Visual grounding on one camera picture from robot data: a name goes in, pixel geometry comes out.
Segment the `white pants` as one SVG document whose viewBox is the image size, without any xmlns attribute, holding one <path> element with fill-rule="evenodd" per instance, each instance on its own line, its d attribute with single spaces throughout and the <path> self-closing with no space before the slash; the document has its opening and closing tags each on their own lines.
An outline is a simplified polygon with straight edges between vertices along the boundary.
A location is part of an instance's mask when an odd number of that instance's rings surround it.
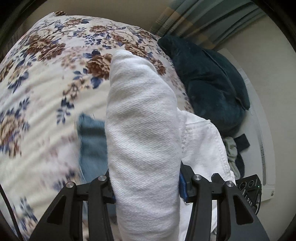
<svg viewBox="0 0 296 241">
<path fill-rule="evenodd" d="M 144 58 L 116 51 L 105 132 L 123 240 L 184 240 L 192 206 L 179 195 L 180 165 L 234 180 L 215 125 L 180 110 L 173 90 Z"/>
</svg>

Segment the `plaid curtain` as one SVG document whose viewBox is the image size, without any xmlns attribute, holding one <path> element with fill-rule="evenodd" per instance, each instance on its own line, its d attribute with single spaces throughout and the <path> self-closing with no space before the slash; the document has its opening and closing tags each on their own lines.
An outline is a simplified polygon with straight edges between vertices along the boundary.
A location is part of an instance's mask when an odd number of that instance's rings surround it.
<svg viewBox="0 0 296 241">
<path fill-rule="evenodd" d="M 265 12 L 253 1 L 172 1 L 149 31 L 160 37 L 178 36 L 214 49 L 263 16 Z"/>
</svg>

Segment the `black electronic device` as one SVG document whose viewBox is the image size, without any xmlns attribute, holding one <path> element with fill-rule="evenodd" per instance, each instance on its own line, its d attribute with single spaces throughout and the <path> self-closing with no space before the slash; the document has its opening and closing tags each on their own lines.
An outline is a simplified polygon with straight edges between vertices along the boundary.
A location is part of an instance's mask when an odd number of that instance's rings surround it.
<svg viewBox="0 0 296 241">
<path fill-rule="evenodd" d="M 257 215 L 261 206 L 262 184 L 257 174 L 236 180 L 236 186 Z"/>
</svg>

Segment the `black garment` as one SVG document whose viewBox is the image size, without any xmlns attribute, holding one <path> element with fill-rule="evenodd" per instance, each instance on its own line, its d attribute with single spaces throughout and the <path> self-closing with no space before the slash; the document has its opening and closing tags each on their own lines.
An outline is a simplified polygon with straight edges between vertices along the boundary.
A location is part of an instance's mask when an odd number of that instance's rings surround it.
<svg viewBox="0 0 296 241">
<path fill-rule="evenodd" d="M 248 142 L 248 139 L 245 134 L 242 134 L 239 137 L 236 137 L 234 139 L 234 142 L 236 144 L 236 149 L 237 149 L 237 157 L 235 160 L 235 165 L 240 174 L 240 177 L 238 179 L 241 179 L 244 177 L 244 174 L 245 174 L 245 164 L 241 156 L 241 153 L 250 147 L 250 143 Z"/>
</svg>

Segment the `blue denim jeans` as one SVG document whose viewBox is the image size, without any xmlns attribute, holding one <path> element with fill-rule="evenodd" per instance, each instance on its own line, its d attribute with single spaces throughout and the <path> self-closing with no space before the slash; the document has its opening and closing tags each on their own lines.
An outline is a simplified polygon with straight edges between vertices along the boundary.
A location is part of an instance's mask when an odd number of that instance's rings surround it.
<svg viewBox="0 0 296 241">
<path fill-rule="evenodd" d="M 82 113 L 77 121 L 77 133 L 82 182 L 90 183 L 108 170 L 105 122 Z"/>
</svg>

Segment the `dark teal blanket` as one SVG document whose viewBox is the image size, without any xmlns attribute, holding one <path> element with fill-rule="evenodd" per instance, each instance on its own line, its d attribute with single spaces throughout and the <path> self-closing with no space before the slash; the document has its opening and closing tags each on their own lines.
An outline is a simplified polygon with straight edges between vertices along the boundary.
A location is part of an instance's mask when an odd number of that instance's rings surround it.
<svg viewBox="0 0 296 241">
<path fill-rule="evenodd" d="M 235 135 L 250 108 L 242 76 L 220 53 L 175 36 L 158 40 L 184 84 L 194 114 L 210 120 L 222 136 Z"/>
</svg>

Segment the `pale green garment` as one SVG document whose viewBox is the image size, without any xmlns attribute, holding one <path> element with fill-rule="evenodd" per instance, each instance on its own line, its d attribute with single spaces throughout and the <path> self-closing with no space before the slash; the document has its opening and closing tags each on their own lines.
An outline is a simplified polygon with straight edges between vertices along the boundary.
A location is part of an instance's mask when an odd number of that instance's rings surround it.
<svg viewBox="0 0 296 241">
<path fill-rule="evenodd" d="M 237 168 L 235 161 L 238 156 L 238 150 L 236 147 L 236 143 L 232 137 L 225 137 L 223 139 L 223 143 L 225 146 L 226 154 L 227 154 L 227 159 L 228 159 L 228 164 L 230 166 L 230 169 L 234 173 L 235 179 L 238 180 L 241 178 L 241 174 L 239 169 Z"/>
</svg>

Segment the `floral bed blanket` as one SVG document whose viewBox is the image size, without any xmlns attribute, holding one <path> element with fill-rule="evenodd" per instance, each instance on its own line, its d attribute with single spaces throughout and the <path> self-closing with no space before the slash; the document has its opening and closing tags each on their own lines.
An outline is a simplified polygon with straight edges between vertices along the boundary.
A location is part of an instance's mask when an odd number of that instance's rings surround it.
<svg viewBox="0 0 296 241">
<path fill-rule="evenodd" d="M 80 183 L 76 123 L 105 119 L 112 55 L 150 61 L 192 112 L 158 37 L 133 25 L 55 12 L 33 25 L 1 62 L 1 185 L 24 240 L 61 188 Z"/>
</svg>

